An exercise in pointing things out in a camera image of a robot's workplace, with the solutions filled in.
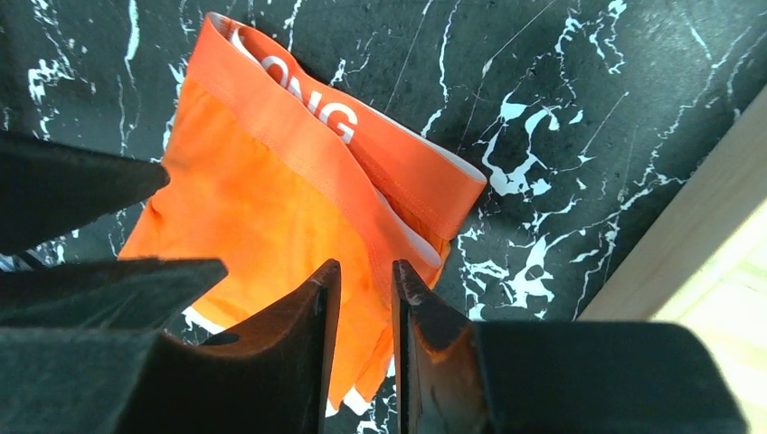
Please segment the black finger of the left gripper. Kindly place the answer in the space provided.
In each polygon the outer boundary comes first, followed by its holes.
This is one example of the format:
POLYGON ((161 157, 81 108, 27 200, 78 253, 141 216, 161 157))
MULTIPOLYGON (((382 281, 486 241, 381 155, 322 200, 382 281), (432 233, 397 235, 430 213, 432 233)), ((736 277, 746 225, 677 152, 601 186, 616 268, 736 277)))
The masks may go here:
POLYGON ((1 252, 29 250, 145 200, 169 183, 157 163, 1 132, 1 252))

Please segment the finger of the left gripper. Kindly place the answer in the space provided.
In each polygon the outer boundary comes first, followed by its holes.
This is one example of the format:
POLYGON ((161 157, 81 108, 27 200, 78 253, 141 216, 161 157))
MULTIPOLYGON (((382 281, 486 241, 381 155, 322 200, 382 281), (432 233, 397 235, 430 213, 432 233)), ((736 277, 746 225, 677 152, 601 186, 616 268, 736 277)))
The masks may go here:
POLYGON ((226 277, 218 259, 65 264, 1 275, 1 332, 158 329, 226 277))

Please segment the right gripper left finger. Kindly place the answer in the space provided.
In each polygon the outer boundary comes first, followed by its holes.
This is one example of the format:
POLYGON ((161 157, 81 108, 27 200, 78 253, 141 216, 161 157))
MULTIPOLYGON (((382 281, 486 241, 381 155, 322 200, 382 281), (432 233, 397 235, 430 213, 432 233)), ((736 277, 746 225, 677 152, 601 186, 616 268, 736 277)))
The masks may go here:
POLYGON ((197 346, 151 344, 117 433, 320 433, 341 295, 324 262, 300 286, 197 346))

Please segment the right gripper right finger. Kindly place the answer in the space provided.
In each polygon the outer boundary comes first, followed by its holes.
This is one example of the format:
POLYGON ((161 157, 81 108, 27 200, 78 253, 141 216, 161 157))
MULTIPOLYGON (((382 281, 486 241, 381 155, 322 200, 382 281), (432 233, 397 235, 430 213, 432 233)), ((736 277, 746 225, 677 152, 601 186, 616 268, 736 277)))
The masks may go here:
POLYGON ((402 433, 745 433, 712 355, 669 323, 472 321, 393 263, 402 433))

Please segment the orange underwear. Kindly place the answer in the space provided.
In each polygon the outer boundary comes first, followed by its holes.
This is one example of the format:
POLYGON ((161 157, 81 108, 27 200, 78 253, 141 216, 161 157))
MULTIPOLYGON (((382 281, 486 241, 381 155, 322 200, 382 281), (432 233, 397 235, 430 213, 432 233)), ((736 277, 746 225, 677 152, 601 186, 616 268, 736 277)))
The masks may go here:
POLYGON ((365 413, 389 371, 393 263, 409 261, 433 288, 487 183, 218 13, 204 18, 162 164, 169 184, 119 256, 220 259, 227 277, 192 304, 205 329, 234 326, 340 263, 328 415, 365 413))

